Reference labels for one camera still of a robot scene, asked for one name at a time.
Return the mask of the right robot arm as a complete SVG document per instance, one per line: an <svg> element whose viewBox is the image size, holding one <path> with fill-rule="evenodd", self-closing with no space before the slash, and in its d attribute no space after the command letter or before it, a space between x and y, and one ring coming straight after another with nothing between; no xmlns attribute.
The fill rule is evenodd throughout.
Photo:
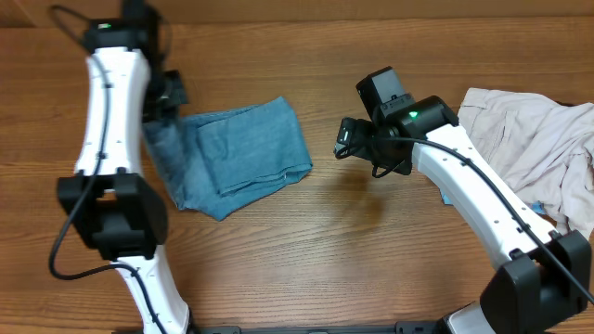
<svg viewBox="0 0 594 334"><path fill-rule="evenodd" d="M438 96L420 101L391 67L356 90L368 118L342 119L334 154L370 161L372 175L418 170L433 181L480 239L495 275L480 299L433 321L404 321L397 333L545 333L584 312L592 251L530 210L475 149Z"/></svg>

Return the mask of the light blue denim jeans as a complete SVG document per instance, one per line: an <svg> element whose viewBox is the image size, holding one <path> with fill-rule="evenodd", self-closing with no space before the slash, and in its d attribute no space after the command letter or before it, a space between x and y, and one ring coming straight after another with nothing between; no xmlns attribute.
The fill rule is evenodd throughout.
<svg viewBox="0 0 594 334"><path fill-rule="evenodd" d="M143 136L177 209L217 221L313 169L301 125L282 96L238 109L165 116L144 123Z"/></svg>

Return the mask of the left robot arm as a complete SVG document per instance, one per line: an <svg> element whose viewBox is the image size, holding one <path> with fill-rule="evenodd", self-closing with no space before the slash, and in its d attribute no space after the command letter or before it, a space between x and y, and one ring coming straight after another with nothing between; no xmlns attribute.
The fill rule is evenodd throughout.
<svg viewBox="0 0 594 334"><path fill-rule="evenodd" d="M179 72L163 67L167 55L159 36L165 19L145 1L124 1L120 17L83 17L87 28L76 35L59 18L61 12L79 14L60 5L49 9L51 19L87 54L89 103L74 174L58 180L67 220L50 251L49 271L75 280L115 270L133 296L142 332L196 333L166 258L166 206L141 165L144 124L175 115L187 101ZM59 272L58 250L71 227L104 265L78 274Z"/></svg>

